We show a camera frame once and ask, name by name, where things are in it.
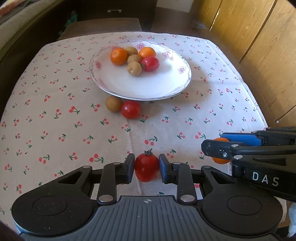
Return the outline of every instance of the cherry print tablecloth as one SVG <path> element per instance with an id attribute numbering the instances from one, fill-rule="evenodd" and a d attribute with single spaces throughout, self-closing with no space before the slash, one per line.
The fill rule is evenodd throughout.
<path id="1" fill-rule="evenodd" d="M 122 40 L 151 40 L 180 53 L 192 69 L 192 81 L 178 96 L 142 102 L 136 120 L 105 107 L 109 96 L 89 74 L 89 62 L 101 47 Z M 10 209 L 28 192 L 82 165 L 101 169 L 153 148 L 170 161 L 191 168 L 212 165 L 201 152 L 204 139 L 223 132 L 265 128 L 249 88 L 212 42 L 195 37 L 144 32 L 95 34 L 45 45 L 18 80 L 0 123 L 0 219 L 14 228 Z M 195 185 L 198 197 L 201 194 Z M 96 197 L 96 185 L 93 197 Z M 149 183 L 133 177 L 118 185 L 120 195 L 171 195 L 160 175 Z"/>

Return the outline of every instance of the tomato stem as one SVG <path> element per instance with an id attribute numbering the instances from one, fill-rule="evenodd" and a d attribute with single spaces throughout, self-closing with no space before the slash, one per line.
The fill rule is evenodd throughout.
<path id="1" fill-rule="evenodd" d="M 145 153 L 145 156 L 151 156 L 153 153 L 152 153 L 152 148 L 148 151 L 144 151 Z"/>

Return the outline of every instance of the wooden cabinet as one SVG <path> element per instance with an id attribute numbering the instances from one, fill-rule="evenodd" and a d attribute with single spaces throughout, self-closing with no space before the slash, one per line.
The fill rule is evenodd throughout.
<path id="1" fill-rule="evenodd" d="M 245 81 L 259 90 L 267 123 L 295 125 L 295 7 L 288 0 L 204 0 L 200 11 L 200 21 L 239 60 L 238 70 L 248 70 L 252 82 Z"/>
<path id="2" fill-rule="evenodd" d="M 149 31 L 155 15 L 157 0 L 84 0 L 78 10 L 78 20 L 98 18 L 138 18 L 144 31 Z"/>
<path id="3" fill-rule="evenodd" d="M 274 121 L 296 104 L 295 53 L 296 9 L 287 0 L 278 0 L 258 38 L 241 61 L 252 70 L 250 74 Z"/>
<path id="4" fill-rule="evenodd" d="M 242 59 L 262 27 L 274 0 L 222 1 L 211 32 Z"/>

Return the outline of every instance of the floral plate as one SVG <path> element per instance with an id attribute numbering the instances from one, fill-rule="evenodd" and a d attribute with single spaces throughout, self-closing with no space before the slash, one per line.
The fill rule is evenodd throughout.
<path id="1" fill-rule="evenodd" d="M 142 72 L 134 77 L 127 64 L 116 66 L 110 61 L 110 52 L 116 47 L 133 46 L 138 51 L 152 47 L 160 66 L 153 72 Z M 158 43 L 127 40 L 102 47 L 92 57 L 89 71 L 93 81 L 102 90 L 124 99 L 150 101 L 173 97 L 187 88 L 191 81 L 188 62 L 176 51 Z"/>

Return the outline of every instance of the brown round fruit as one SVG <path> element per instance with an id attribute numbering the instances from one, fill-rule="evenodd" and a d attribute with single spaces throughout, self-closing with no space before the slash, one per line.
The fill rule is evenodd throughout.
<path id="1" fill-rule="evenodd" d="M 137 49 L 134 47 L 126 47 L 125 51 L 128 53 L 128 56 L 130 56 L 132 54 L 138 54 Z"/>
<path id="2" fill-rule="evenodd" d="M 128 57 L 128 64 L 130 62 L 138 62 L 138 63 L 141 63 L 141 61 L 142 61 L 142 58 L 139 55 L 137 55 L 137 54 L 132 54 L 132 55 L 130 55 Z"/>
<path id="3" fill-rule="evenodd" d="M 119 97 L 111 95 L 106 99 L 106 107 L 108 110 L 112 112 L 120 111 L 121 105 L 122 105 L 122 100 Z"/>
<path id="4" fill-rule="evenodd" d="M 142 73 L 141 65 L 135 61 L 128 64 L 127 70 L 132 76 L 139 76 Z"/>

